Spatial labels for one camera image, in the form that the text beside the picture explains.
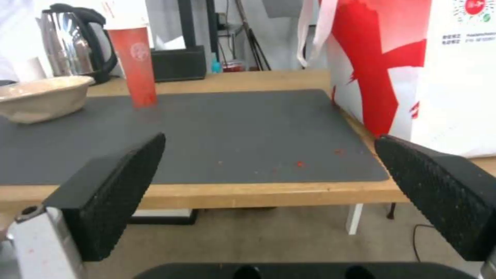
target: electric kettle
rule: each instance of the electric kettle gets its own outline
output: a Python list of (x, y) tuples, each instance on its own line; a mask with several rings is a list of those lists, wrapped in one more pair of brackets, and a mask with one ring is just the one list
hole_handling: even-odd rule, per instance
[(110, 79), (117, 57), (103, 30), (105, 22), (93, 9), (66, 4), (54, 4), (42, 11), (39, 25), (54, 76), (87, 75), (97, 84)]

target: red paper cup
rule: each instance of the red paper cup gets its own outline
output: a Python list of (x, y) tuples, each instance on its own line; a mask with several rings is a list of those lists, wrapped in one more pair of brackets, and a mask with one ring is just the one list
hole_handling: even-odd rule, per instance
[(123, 68), (134, 107), (157, 104), (146, 27), (110, 29), (108, 33)]

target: beige carpet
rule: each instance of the beige carpet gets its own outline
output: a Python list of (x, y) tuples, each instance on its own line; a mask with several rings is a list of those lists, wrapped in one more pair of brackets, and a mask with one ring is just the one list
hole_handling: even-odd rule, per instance
[[(87, 264), (89, 278), (131, 278), (164, 263), (343, 262), (415, 260), (412, 229), (427, 223), (410, 204), (396, 219), (388, 205), (365, 205), (358, 234), (346, 234), (347, 206), (201, 211), (193, 226), (130, 225), (112, 255)], [(419, 228), (422, 261), (471, 274), (480, 263), (461, 259), (439, 233)]]

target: wooden table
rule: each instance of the wooden table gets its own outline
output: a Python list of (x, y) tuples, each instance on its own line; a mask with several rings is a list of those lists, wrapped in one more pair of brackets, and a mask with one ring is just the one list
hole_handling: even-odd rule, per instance
[[(222, 91), (262, 91), (317, 88), (330, 92), (330, 73), (326, 70), (266, 71), (222, 73), (205, 80), (157, 84), (157, 92), (208, 93)], [(89, 96), (128, 95), (122, 79), (93, 86)], [(372, 136), (361, 124), (347, 118), (367, 146), (373, 149)], [(496, 158), (475, 159), (474, 162), (496, 175)], [(0, 212), (18, 212), (45, 199), (56, 185), (1, 186)], [(285, 207), (318, 205), (351, 206), (347, 228), (356, 231), (364, 203), (407, 202), (394, 181), (331, 182), (331, 183), (267, 183), (253, 184), (195, 184), (151, 185), (140, 209), (207, 209), (246, 207)]]

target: beige bowl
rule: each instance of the beige bowl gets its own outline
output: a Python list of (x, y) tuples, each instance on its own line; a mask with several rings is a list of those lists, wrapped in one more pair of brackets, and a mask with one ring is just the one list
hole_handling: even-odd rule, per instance
[(35, 123), (57, 118), (84, 106), (89, 76), (46, 78), (0, 87), (0, 115), (18, 123)]

